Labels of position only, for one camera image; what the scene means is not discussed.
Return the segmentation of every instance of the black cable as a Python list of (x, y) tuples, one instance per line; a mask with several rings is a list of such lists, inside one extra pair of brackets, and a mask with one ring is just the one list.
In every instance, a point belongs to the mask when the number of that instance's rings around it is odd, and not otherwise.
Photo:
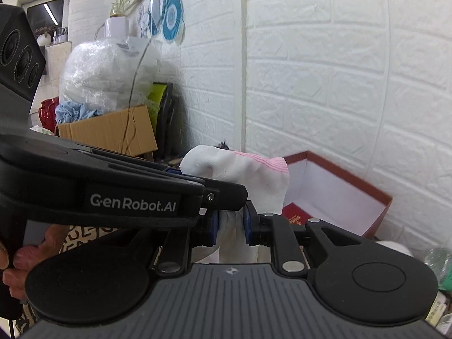
[[(126, 123), (126, 130), (124, 131), (123, 143), (121, 144), (121, 151), (120, 151), (120, 153), (123, 152), (123, 149), (124, 149), (124, 141), (126, 141), (127, 129), (128, 129), (128, 127), (129, 127), (130, 103), (132, 102), (132, 93), (133, 93), (133, 87), (135, 86), (135, 79), (136, 79), (136, 76), (137, 76), (137, 74), (138, 74), (138, 69), (140, 68), (141, 63), (143, 62), (144, 55), (146, 54), (146, 51), (147, 51), (147, 49), (149, 48), (149, 45), (151, 44), (151, 41), (152, 41), (152, 38), (148, 41), (146, 47), (144, 48), (143, 54), (142, 54), (142, 56), (141, 56), (141, 58), (140, 58), (140, 60), (139, 60), (139, 62), (138, 62), (138, 65), (137, 65), (136, 70), (135, 70), (135, 74), (134, 74), (134, 76), (133, 76), (132, 89), (130, 90), (129, 104), (128, 104), (128, 107), (127, 107), (127, 123)], [(134, 129), (134, 134), (133, 134), (133, 136), (132, 136), (132, 139), (130, 140), (130, 143), (132, 142), (132, 140), (135, 138), (135, 135), (136, 135), (136, 123), (135, 123), (135, 119), (133, 119), (133, 122), (134, 122), (134, 127), (135, 127), (135, 129)]]
[(15, 339), (15, 336), (14, 336), (14, 323), (13, 323), (13, 320), (9, 320), (9, 322), (10, 322), (10, 337), (11, 337), (12, 339)]

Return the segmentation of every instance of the human hand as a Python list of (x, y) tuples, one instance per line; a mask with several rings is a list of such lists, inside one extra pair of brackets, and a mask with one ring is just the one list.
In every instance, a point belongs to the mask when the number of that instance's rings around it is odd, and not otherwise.
[[(45, 233), (45, 240), (39, 246), (24, 246), (17, 250), (13, 258), (14, 268), (3, 271), (3, 283), (10, 287), (12, 297), (26, 300), (25, 279), (40, 262), (58, 255), (69, 232), (67, 225), (53, 224)], [(8, 254), (0, 251), (0, 268), (8, 267)]]

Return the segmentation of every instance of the metal pin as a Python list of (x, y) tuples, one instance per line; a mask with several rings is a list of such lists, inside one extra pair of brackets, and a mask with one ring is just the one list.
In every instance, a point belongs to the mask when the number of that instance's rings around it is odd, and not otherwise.
[(180, 270), (180, 265), (174, 261), (165, 261), (159, 264), (159, 270), (162, 273), (175, 273)]
[(299, 271), (302, 271), (305, 266), (299, 261), (291, 260), (286, 261), (284, 264), (282, 264), (282, 268), (288, 273), (297, 273)]

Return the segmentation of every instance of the window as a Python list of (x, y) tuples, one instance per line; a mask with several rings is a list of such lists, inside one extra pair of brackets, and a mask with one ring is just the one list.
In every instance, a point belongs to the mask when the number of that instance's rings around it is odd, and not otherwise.
[(57, 27), (67, 27), (69, 0), (36, 0), (23, 4), (31, 29), (38, 37), (47, 28), (52, 39)]

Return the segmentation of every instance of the gray ribbed surface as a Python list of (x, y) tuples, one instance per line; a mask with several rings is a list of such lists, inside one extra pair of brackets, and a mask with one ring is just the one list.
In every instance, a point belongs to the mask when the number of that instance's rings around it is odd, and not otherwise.
[(302, 280), (285, 279), (270, 265), (194, 265), (179, 279), (157, 283), (127, 318), (95, 328), (39, 322), (23, 339), (440, 339), (423, 321), (368, 328), (336, 317)]

